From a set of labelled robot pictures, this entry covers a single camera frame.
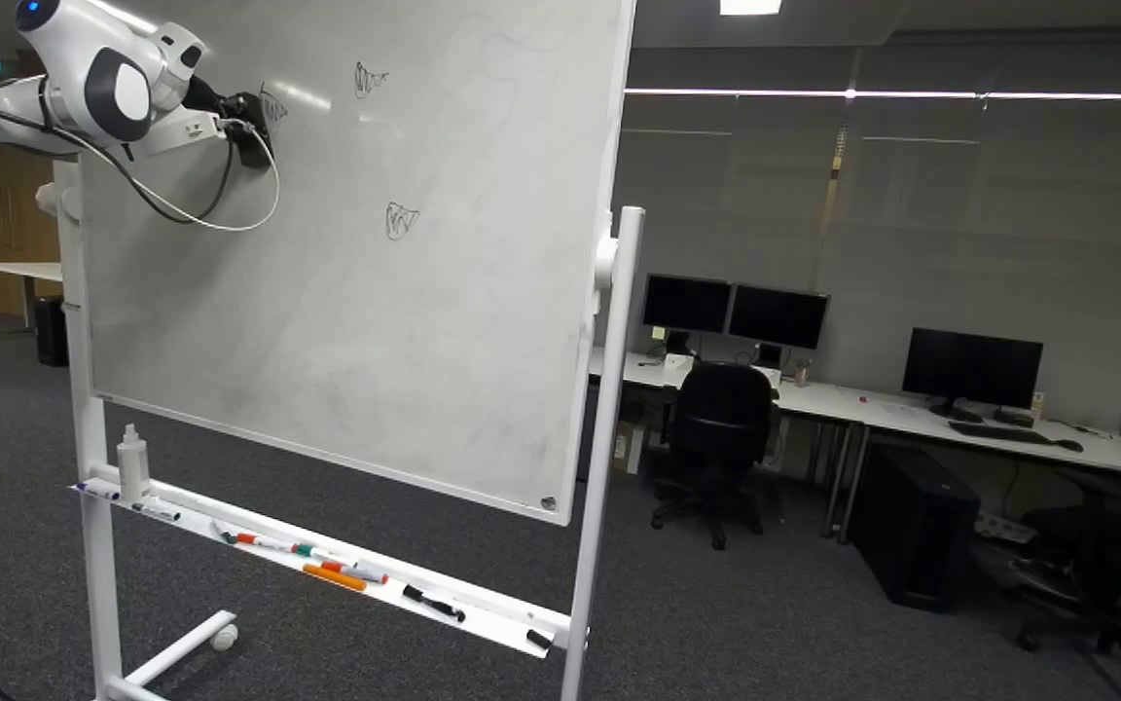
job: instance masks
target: whiteboard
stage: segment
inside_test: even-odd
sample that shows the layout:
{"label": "whiteboard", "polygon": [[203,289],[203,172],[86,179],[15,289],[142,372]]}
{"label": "whiteboard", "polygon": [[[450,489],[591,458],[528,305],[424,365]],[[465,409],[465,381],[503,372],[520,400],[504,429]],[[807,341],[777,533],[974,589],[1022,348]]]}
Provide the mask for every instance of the whiteboard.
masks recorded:
{"label": "whiteboard", "polygon": [[[160,0],[260,91],[282,205],[180,228],[86,158],[92,389],[564,527],[631,0]],[[203,205],[220,145],[137,165]],[[217,220],[254,220],[237,176]]]}

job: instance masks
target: white wall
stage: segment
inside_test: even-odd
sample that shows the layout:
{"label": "white wall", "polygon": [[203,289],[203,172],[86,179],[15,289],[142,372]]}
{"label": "white wall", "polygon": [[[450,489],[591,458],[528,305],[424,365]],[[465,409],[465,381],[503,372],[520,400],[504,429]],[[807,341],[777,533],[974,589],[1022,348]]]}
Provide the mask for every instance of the white wall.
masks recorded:
{"label": "white wall", "polygon": [[827,179],[839,122],[747,114],[631,106],[657,271],[834,296],[817,371],[871,389],[910,326],[1039,339],[1048,414],[1121,418],[1121,124],[853,124]]}

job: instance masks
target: computer monitor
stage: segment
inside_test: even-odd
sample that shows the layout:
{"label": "computer monitor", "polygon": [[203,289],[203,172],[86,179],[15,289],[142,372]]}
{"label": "computer monitor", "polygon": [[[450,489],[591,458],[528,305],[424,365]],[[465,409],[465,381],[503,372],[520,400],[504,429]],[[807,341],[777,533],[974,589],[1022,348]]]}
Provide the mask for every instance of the computer monitor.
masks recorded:
{"label": "computer monitor", "polygon": [[940,396],[940,418],[961,418],[956,400],[1030,409],[1039,353],[1039,341],[914,326],[903,389]]}
{"label": "computer monitor", "polygon": [[796,296],[774,289],[740,289],[730,305],[730,336],[774,341],[774,348],[822,348],[825,296]]}
{"label": "computer monitor", "polygon": [[651,275],[640,323],[722,336],[729,296],[720,279]]}

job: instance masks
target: small bottle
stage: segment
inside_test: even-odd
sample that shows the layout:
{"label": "small bottle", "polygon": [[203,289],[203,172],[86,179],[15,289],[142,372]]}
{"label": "small bottle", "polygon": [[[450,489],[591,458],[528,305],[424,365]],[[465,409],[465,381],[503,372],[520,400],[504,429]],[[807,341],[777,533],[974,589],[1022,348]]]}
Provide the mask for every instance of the small bottle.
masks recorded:
{"label": "small bottle", "polygon": [[123,429],[115,450],[123,501],[138,501],[138,494],[149,494],[149,445],[138,440],[137,424]]}

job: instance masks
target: gray carpet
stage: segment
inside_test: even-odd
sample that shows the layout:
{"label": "gray carpet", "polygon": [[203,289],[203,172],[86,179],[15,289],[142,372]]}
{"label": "gray carpet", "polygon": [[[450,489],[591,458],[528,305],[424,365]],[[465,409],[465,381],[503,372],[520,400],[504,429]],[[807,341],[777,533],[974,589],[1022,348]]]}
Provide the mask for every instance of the gray carpet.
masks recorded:
{"label": "gray carpet", "polygon": [[[386,550],[538,605],[567,597],[573,541],[450,498],[142,420],[154,474]],[[0,341],[0,683],[20,701],[90,698],[86,589],[71,478],[66,372],[32,339]],[[822,494],[787,489],[765,533],[713,553],[695,527],[651,529],[640,484],[616,484],[591,646],[599,701],[1115,701],[1121,662],[1014,651],[1041,615],[974,590],[953,615],[891,607],[855,550],[817,536]],[[556,698],[560,658],[528,662],[293,574],[121,519],[128,666],[217,607],[242,646],[194,658],[160,692],[186,701]]]}

